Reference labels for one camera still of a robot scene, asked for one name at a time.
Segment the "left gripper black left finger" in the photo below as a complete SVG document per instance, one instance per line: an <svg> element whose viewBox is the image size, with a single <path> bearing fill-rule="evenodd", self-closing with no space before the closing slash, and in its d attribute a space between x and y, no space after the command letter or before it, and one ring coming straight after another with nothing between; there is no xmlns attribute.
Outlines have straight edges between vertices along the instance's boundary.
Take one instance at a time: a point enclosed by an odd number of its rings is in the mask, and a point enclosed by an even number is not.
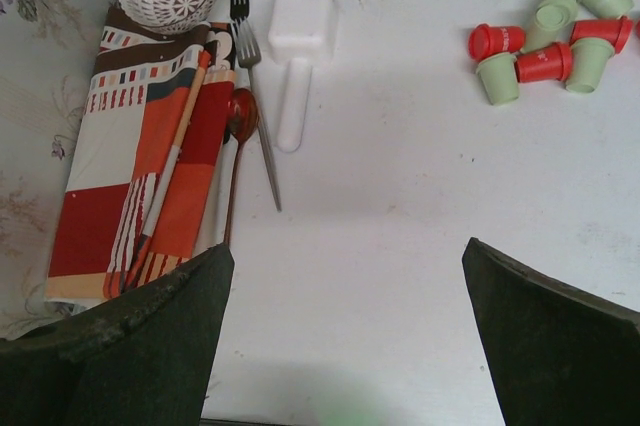
<svg viewBox="0 0 640 426"><path fill-rule="evenodd" d="M2 341L2 424L198 424L233 271L219 244L142 287Z"/></svg>

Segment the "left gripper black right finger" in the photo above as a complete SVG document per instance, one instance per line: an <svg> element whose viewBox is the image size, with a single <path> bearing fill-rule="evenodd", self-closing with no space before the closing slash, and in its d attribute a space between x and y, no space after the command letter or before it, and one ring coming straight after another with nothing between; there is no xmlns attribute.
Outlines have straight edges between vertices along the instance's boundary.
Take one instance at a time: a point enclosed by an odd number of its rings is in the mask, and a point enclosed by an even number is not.
<svg viewBox="0 0 640 426"><path fill-rule="evenodd" d="M638 424L638 312L476 238L462 266L506 424Z"/></svg>

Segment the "red coffee capsule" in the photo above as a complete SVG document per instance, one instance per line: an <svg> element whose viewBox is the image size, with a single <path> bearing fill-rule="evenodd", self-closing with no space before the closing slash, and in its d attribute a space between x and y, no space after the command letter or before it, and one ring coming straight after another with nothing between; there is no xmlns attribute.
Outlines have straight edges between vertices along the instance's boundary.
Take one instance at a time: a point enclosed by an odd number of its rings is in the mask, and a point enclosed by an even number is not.
<svg viewBox="0 0 640 426"><path fill-rule="evenodd" d="M554 42L545 48L520 55L515 63L519 83L565 81L572 69L571 48L562 42Z"/></svg>
<svg viewBox="0 0 640 426"><path fill-rule="evenodd" d="M570 34L569 43L573 44L579 39L599 38L609 42L616 54L622 52L626 46L634 22L627 16L617 19L589 19L576 21Z"/></svg>
<svg viewBox="0 0 640 426"><path fill-rule="evenodd" d="M521 27L480 24L471 31L467 47L470 57L480 62L499 53L517 52L525 41L526 32Z"/></svg>

